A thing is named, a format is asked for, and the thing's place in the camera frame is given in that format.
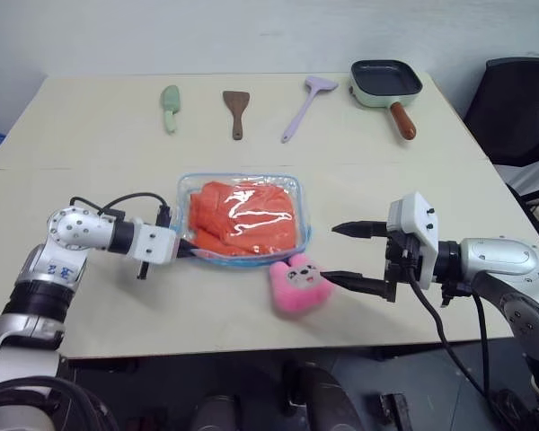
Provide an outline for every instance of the brown wooden handle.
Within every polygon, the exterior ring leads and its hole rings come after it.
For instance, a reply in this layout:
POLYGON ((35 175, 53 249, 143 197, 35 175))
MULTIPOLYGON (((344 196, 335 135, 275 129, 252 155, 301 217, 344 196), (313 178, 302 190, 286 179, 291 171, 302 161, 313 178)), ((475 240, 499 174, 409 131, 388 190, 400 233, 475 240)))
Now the brown wooden handle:
POLYGON ((232 135, 235 141, 242 139, 243 129, 241 115, 234 115, 234 129, 232 130, 232 135))
POLYGON ((397 101, 389 108, 389 110, 392 112, 395 124, 397 124, 397 128, 399 128, 403 138, 412 140, 417 134, 417 130, 413 121, 411 121, 407 112, 405 112, 403 105, 397 101))

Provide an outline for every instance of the pink bunny plush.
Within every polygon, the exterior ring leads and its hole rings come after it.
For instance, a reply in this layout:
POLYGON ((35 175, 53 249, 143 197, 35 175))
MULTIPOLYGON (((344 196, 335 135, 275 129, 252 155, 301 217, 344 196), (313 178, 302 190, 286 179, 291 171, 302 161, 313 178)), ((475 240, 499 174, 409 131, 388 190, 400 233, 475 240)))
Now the pink bunny plush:
POLYGON ((273 263, 269 278, 274 302, 282 312, 304 312, 327 301, 333 291, 333 283, 304 254, 289 258, 289 265, 273 263))

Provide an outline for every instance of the brown spatula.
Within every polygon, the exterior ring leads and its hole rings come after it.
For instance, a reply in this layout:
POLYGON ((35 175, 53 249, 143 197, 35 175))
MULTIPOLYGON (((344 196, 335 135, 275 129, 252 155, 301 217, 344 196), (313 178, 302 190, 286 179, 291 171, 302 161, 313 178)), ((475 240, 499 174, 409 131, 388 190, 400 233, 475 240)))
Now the brown spatula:
POLYGON ((234 116, 234 129, 232 136, 239 141, 243 136, 242 114, 250 101, 248 92, 224 92, 224 102, 234 116))

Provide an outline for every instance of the purple spatula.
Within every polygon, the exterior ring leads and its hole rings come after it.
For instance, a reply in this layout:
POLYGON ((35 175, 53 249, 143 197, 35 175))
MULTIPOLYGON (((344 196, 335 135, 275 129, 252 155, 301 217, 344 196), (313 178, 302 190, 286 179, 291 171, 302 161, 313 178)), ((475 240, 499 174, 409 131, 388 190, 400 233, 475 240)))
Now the purple spatula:
POLYGON ((335 90, 338 86, 338 83, 330 81, 329 79, 320 78, 318 76, 308 76, 305 79, 305 85, 309 87, 309 94, 307 95, 304 106, 302 106, 302 109, 299 110, 294 119, 292 119, 291 123, 289 124, 289 126, 287 126, 286 131, 281 137, 281 142, 283 143, 286 143, 294 135, 297 130, 297 127, 299 126, 299 123, 305 115, 305 112, 309 108, 309 105, 312 104, 312 100, 314 99, 315 95, 320 91, 328 92, 331 90, 335 90))

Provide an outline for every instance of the beige table surface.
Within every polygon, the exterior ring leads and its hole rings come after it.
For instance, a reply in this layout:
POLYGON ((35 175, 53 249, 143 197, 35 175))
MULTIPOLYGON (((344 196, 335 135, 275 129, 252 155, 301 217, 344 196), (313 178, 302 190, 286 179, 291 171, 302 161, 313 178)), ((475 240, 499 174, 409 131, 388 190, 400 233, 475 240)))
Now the beige table surface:
POLYGON ((410 143, 388 110, 357 104, 348 74, 320 74, 340 86, 318 95, 287 144, 280 138, 308 93, 305 75, 49 78, 0 146, 0 169, 407 162, 431 171, 440 163, 484 159, 431 78, 418 75, 423 90, 406 108, 418 129, 410 143), (163 131, 159 105, 170 84, 181 94, 173 136, 163 131), (223 90, 251 93, 240 142, 231 138, 223 90))
MULTIPOLYGON (((152 190, 173 202, 178 178, 197 171, 191 166, 154 170, 125 166, 0 172, 0 312, 28 251, 44 240, 49 214, 72 195, 106 202, 152 190)), ((443 240, 505 234, 539 245, 533 227, 486 160, 435 163, 427 169, 403 161, 269 165, 250 171, 285 172, 301 180, 314 229, 307 252, 327 270, 381 277, 383 239, 350 239, 330 228, 350 220, 385 220, 390 202, 415 189, 437 209, 443 240)), ((154 221, 152 200, 140 199, 123 208, 129 216, 154 221)), ((90 254, 66 320, 63 353, 98 357, 437 341, 432 320, 406 285, 400 285, 396 303, 338 288, 323 308, 286 319, 272 310, 266 268, 229 269, 180 259, 152 267, 144 282, 136 280, 137 269, 136 262, 119 255, 90 254)), ((438 306, 439 286, 433 285, 428 296, 438 306)), ((501 315, 488 304, 485 307, 490 336, 509 335, 501 315)), ((470 299, 455 299, 439 312, 452 340, 478 337, 470 299)))

